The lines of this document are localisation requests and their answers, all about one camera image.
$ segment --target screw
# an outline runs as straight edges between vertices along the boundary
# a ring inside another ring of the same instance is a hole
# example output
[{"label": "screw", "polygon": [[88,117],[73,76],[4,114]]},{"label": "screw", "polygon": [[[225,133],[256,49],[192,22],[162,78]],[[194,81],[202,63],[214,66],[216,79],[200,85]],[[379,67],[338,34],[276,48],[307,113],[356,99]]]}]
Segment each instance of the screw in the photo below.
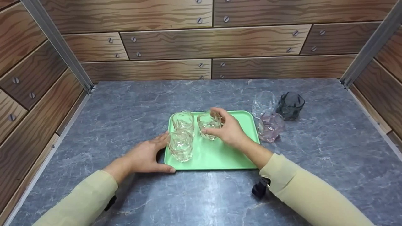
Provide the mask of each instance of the screw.
[{"label": "screw", "polygon": [[8,115],[8,119],[9,119],[10,121],[14,121],[14,120],[16,119],[16,117],[15,117],[15,115],[13,115],[13,114],[9,114],[9,115]]},{"label": "screw", "polygon": [[17,77],[13,77],[12,82],[15,84],[18,84],[18,83],[20,83],[20,80]]}]

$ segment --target dark gray glass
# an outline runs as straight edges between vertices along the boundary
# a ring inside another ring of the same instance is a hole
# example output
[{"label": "dark gray glass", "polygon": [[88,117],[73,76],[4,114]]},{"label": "dark gray glass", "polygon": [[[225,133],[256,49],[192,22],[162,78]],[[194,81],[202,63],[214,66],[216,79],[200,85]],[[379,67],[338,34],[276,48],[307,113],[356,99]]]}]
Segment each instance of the dark gray glass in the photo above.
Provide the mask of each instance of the dark gray glass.
[{"label": "dark gray glass", "polygon": [[299,117],[304,106],[304,99],[295,92],[287,92],[281,96],[276,113],[283,117],[283,120],[291,121]]}]

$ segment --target beige sleeve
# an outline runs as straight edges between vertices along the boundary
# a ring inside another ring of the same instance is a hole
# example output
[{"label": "beige sleeve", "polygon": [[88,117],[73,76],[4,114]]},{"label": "beige sleeve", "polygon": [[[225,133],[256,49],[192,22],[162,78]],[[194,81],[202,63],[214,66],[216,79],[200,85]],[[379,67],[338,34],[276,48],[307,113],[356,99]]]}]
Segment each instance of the beige sleeve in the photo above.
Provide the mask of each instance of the beige sleeve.
[{"label": "beige sleeve", "polygon": [[314,226],[374,225],[341,193],[283,155],[274,154],[260,175],[269,190]]},{"label": "beige sleeve", "polygon": [[110,174],[96,171],[33,226],[88,226],[102,213],[116,190],[117,183]]}]

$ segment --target metal corner post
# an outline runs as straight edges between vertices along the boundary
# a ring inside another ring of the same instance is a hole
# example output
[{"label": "metal corner post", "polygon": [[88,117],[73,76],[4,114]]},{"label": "metal corner post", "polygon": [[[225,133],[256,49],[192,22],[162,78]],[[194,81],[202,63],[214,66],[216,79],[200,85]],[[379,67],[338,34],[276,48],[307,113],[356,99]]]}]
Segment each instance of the metal corner post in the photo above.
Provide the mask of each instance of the metal corner post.
[{"label": "metal corner post", "polygon": [[352,85],[370,61],[377,55],[383,45],[385,45],[388,39],[390,39],[401,26],[401,23],[402,0],[398,0],[343,74],[340,82],[345,87],[349,88]]},{"label": "metal corner post", "polygon": [[78,81],[84,87],[86,92],[90,92],[94,84],[82,68],[77,57],[71,51],[61,33],[53,23],[52,19],[46,12],[39,0],[21,0],[29,14],[42,29],[50,43],[54,46],[60,56],[63,58],[71,72],[77,77]]}]

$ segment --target glass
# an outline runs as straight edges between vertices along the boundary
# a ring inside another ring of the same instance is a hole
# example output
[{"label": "glass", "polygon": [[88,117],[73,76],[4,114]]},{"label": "glass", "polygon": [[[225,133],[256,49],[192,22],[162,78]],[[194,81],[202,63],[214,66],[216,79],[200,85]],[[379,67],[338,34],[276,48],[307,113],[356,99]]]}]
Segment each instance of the glass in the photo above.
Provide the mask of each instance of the glass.
[{"label": "glass", "polygon": [[205,128],[220,128],[222,125],[222,118],[216,112],[206,111],[197,117],[198,127],[200,128],[200,135],[203,138],[215,140],[216,136],[204,134],[201,132]]},{"label": "glass", "polygon": [[194,115],[190,111],[182,111],[173,114],[174,129],[184,129],[194,137]]},{"label": "glass", "polygon": [[251,107],[251,113],[259,119],[265,112],[271,113],[275,111],[278,104],[278,99],[272,92],[262,91],[255,95],[254,102]]},{"label": "glass", "polygon": [[193,137],[186,130],[178,129],[169,133],[168,147],[179,162],[187,162],[193,157]]},{"label": "glass", "polygon": [[287,92],[281,96],[276,113],[281,114],[283,120],[291,121],[299,117],[304,106],[304,99],[295,92]]},{"label": "glass", "polygon": [[285,130],[285,122],[280,114],[266,112],[261,116],[257,130],[260,140],[272,143]]}]

